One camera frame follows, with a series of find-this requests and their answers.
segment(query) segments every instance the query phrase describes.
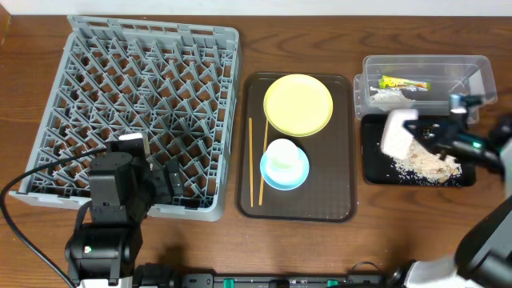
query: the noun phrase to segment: plastic box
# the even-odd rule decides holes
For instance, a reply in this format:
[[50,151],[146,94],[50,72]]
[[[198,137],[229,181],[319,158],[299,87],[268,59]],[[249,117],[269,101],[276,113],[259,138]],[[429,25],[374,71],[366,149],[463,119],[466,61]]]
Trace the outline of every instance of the plastic box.
[[[178,158],[183,196],[148,215],[222,216],[242,52],[235,29],[115,18],[68,17],[68,38],[27,165],[147,134],[153,166]],[[90,200],[91,157],[25,178],[13,196],[77,209]]]
[[[428,82],[429,91],[402,90],[406,98],[415,100],[408,107],[423,115],[448,115],[450,94],[484,94],[486,103],[496,102],[496,85],[489,59],[472,55],[378,55],[362,62],[362,74],[354,79],[355,114],[387,114],[405,108],[404,102],[371,99],[383,76]],[[470,113],[469,122],[478,121],[478,111]]]

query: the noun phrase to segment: white cup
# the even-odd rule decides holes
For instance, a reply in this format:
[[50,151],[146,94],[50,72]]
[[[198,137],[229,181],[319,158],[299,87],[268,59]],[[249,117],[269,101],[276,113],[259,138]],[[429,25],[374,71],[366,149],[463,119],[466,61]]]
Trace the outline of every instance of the white cup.
[[280,184],[296,181],[302,173],[298,148],[288,139],[274,140],[266,148],[266,174]]

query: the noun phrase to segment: gray dish rack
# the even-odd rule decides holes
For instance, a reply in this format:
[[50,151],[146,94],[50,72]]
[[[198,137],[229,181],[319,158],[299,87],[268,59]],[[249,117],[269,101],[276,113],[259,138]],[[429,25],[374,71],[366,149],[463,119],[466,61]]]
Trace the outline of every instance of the gray dish rack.
[[[68,37],[27,170],[143,132],[153,166],[178,158],[185,187],[150,216],[215,221],[224,211],[242,51],[233,28],[69,16]],[[11,195],[77,209],[93,156],[44,170]]]

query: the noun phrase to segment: clear plastic container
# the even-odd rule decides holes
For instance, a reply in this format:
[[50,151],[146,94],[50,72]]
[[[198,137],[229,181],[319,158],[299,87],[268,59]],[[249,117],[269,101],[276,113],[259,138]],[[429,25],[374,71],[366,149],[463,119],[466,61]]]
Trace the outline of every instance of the clear plastic container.
[[[362,62],[363,72],[354,79],[355,114],[387,114],[392,109],[418,109],[422,115],[448,115],[450,94],[483,94],[486,104],[496,102],[496,85],[489,59],[475,55],[377,55]],[[428,91],[402,90],[413,102],[375,101],[378,80],[383,76],[428,82]],[[469,123],[478,121],[478,110]]]

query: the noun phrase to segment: white wall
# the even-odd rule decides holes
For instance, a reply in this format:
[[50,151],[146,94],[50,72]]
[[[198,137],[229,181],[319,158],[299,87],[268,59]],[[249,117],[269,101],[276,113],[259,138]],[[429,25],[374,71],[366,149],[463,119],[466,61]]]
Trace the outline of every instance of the white wall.
[[11,14],[512,16],[512,0],[0,0]]

